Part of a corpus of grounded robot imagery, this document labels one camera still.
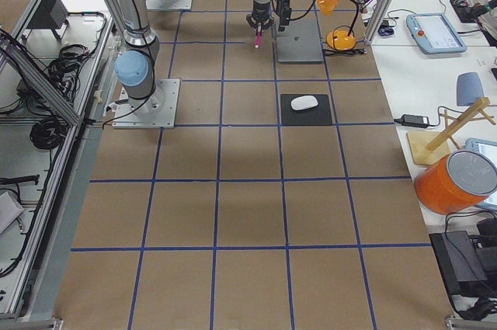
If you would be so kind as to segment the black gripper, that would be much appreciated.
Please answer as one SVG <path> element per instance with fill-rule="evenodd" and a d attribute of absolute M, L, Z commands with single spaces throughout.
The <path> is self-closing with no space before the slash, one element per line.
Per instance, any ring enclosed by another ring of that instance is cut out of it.
<path fill-rule="evenodd" d="M 274 19 L 269 13 L 270 7 L 270 2 L 253 2 L 252 13 L 245 17 L 252 29 L 255 29 L 256 26 L 261 23 L 262 30 L 268 30 L 274 24 Z"/>
<path fill-rule="evenodd" d="M 278 31 L 283 32 L 290 25 L 292 8 L 291 0 L 276 0 L 276 14 L 279 17 Z"/>

